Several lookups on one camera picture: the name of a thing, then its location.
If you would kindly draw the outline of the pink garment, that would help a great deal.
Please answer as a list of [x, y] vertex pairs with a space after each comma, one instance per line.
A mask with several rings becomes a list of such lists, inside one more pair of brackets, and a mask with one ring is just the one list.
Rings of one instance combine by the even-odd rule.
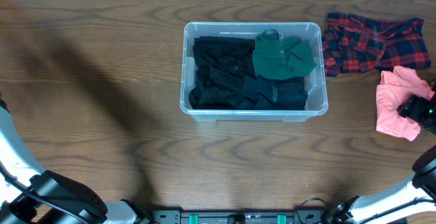
[[419, 124], [400, 116], [398, 108], [412, 95], [430, 99], [434, 94], [414, 69], [396, 66], [392, 71], [382, 71], [381, 81], [376, 88], [376, 131], [409, 141], [415, 140], [421, 130]]

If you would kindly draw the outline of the red plaid flannel shirt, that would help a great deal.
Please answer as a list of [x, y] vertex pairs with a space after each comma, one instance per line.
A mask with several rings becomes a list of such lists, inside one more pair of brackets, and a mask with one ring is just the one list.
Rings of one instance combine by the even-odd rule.
[[431, 59], [424, 43], [424, 20], [380, 21], [356, 14], [329, 13], [322, 37], [326, 75], [365, 73], [396, 66], [427, 69]]

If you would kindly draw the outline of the dark teal garment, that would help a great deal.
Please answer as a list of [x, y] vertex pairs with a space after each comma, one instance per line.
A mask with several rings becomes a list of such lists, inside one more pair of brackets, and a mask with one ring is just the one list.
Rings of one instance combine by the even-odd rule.
[[245, 76], [229, 103], [236, 110], [303, 110], [307, 98], [303, 77], [268, 80]]

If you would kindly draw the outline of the dark green garment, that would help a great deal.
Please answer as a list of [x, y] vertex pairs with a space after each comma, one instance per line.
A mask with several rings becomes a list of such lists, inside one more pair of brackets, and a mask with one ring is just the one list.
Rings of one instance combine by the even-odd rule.
[[269, 80], [305, 77], [316, 67], [309, 41], [281, 37], [273, 29], [255, 38], [252, 57], [255, 75]]

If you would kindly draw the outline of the large black garment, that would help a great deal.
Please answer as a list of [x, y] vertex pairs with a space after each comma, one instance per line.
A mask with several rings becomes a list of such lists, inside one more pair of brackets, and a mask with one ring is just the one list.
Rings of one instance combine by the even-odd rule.
[[253, 39], [201, 36], [194, 39], [197, 66], [189, 102], [195, 110], [236, 110], [245, 77], [254, 76]]

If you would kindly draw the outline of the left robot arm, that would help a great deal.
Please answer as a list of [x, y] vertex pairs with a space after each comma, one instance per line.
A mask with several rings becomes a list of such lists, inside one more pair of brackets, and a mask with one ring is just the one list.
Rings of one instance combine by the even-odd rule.
[[43, 205], [50, 210], [38, 223], [153, 222], [149, 213], [125, 199], [106, 203], [86, 185], [42, 167], [1, 101], [1, 222], [32, 223]]

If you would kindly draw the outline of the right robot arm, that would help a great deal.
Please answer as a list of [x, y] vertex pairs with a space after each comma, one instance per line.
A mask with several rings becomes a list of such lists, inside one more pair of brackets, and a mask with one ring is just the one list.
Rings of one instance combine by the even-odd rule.
[[379, 193], [356, 196], [326, 212], [322, 223], [392, 223], [422, 212], [435, 211], [435, 147], [421, 155], [413, 174]]

